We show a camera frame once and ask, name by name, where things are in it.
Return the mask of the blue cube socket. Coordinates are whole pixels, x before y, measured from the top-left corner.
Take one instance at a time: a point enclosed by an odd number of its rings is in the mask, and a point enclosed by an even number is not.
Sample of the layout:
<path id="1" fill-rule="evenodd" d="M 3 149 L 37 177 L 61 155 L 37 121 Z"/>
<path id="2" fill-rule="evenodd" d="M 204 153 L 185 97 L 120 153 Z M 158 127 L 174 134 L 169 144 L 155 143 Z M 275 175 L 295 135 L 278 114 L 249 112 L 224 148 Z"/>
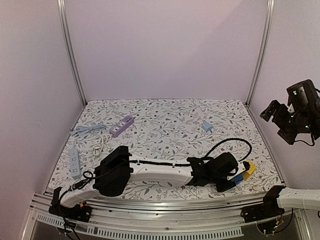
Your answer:
<path id="1" fill-rule="evenodd" d="M 231 179 L 231 182 L 232 182 L 232 184 L 233 184 L 234 186 L 236 186 L 236 185 L 240 184 L 243 180 L 244 180 L 243 174 L 240 173 L 240 174 L 238 174 L 237 176 L 233 177 L 233 178 Z"/>

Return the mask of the light blue plug adapter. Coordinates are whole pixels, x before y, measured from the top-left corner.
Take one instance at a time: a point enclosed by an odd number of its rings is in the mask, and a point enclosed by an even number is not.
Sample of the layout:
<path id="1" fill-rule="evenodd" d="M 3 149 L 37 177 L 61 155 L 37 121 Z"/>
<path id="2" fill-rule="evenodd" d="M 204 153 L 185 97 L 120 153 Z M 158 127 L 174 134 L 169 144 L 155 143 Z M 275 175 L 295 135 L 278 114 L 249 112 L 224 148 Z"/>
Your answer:
<path id="1" fill-rule="evenodd" d="M 213 126 L 208 123 L 208 122 L 204 122 L 202 125 L 201 125 L 201 128 L 205 131 L 205 132 L 212 132 L 213 130 Z"/>

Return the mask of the purple power strip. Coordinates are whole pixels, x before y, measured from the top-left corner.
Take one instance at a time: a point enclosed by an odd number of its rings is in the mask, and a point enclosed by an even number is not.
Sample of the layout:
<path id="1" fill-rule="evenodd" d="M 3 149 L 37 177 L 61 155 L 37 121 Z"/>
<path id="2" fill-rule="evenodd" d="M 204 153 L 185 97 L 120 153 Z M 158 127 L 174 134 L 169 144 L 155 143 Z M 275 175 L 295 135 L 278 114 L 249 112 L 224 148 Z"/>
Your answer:
<path id="1" fill-rule="evenodd" d="M 110 128 L 109 133 L 113 138 L 118 137 L 123 133 L 127 128 L 129 128 L 135 122 L 133 116 L 125 116 L 122 120 L 116 123 L 113 127 Z"/>

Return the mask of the grey-blue power strip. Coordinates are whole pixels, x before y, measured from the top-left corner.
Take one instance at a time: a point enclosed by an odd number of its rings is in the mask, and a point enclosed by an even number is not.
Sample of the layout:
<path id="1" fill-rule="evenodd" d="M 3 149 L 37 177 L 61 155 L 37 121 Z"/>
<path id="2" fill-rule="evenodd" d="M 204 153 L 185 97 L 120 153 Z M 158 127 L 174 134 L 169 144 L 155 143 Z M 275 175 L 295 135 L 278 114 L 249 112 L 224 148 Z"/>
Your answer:
<path id="1" fill-rule="evenodd" d="M 81 162 L 79 159 L 78 150 L 73 147 L 69 151 L 70 175 L 73 179 L 81 177 Z"/>

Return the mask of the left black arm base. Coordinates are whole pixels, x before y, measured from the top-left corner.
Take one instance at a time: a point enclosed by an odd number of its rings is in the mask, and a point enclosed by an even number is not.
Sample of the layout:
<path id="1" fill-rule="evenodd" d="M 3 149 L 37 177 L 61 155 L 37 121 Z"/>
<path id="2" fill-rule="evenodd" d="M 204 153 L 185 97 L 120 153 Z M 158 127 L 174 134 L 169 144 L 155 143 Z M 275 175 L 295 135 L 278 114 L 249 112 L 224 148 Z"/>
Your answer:
<path id="1" fill-rule="evenodd" d="M 92 208 L 85 203 L 78 203 L 73 207 L 62 206 L 61 190 L 62 187 L 54 189 L 48 212 L 55 216 L 88 223 L 91 218 Z"/>

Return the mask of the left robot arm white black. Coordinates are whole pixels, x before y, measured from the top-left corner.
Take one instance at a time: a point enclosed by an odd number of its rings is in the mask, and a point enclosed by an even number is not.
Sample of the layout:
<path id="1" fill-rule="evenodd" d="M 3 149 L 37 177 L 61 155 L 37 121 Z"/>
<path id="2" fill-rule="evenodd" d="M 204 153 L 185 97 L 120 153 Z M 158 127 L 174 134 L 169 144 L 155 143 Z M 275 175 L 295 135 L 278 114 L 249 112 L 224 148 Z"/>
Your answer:
<path id="1" fill-rule="evenodd" d="M 94 171 L 84 171 L 82 180 L 69 187 L 57 187 L 49 213 L 86 222 L 91 214 L 87 201 L 98 196 L 118 197 L 129 182 L 167 181 L 172 187 L 204 187 L 214 184 L 221 193 L 235 187 L 234 178 L 250 169 L 245 158 L 236 160 L 230 152 L 211 157 L 188 157 L 167 161 L 144 158 L 121 145 L 106 156 Z"/>

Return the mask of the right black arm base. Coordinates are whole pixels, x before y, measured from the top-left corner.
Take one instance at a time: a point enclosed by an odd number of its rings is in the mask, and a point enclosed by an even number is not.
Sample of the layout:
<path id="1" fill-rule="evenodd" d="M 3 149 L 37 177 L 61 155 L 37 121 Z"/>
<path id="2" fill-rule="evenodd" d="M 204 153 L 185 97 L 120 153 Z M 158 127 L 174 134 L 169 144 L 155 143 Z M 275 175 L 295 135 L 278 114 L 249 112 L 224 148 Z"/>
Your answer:
<path id="1" fill-rule="evenodd" d="M 266 201 L 260 204 L 245 206 L 241 209 L 240 216 L 245 223 L 256 222 L 283 215 L 285 210 L 278 206 L 277 201 Z"/>

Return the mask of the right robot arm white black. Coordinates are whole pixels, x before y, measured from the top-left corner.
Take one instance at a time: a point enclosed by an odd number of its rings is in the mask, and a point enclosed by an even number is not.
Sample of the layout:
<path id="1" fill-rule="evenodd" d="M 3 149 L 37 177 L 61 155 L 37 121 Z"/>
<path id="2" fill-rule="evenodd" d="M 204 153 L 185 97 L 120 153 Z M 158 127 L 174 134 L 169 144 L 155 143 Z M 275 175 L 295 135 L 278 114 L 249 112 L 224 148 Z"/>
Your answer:
<path id="1" fill-rule="evenodd" d="M 311 103 L 296 102 L 290 106 L 293 107 L 293 112 L 285 104 L 273 100 L 260 117 L 265 121 L 272 120 L 279 127 L 277 134 L 289 145 L 298 142 L 298 134 L 309 134 L 311 143 L 304 140 L 301 142 L 313 147 L 315 140 L 320 137 L 320 111 Z M 258 213 L 262 218 L 269 218 L 283 214 L 285 208 L 319 210 L 320 191 L 275 185 L 263 197 Z"/>

